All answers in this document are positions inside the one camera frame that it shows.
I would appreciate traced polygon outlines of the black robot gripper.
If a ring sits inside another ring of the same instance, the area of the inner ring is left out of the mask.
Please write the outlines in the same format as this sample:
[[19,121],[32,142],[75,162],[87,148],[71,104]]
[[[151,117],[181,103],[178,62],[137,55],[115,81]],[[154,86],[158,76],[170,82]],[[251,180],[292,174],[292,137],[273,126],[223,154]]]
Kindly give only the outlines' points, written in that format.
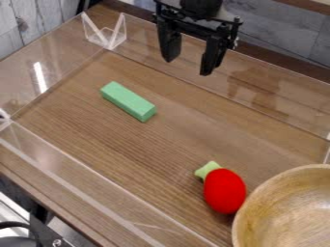
[[230,13],[225,0],[154,0],[157,4],[158,35],[165,60],[170,63],[181,54],[182,34],[174,29],[202,36],[207,32],[219,32],[206,40],[202,54],[201,75],[209,76],[219,67],[227,51],[238,46],[238,29],[242,18]]

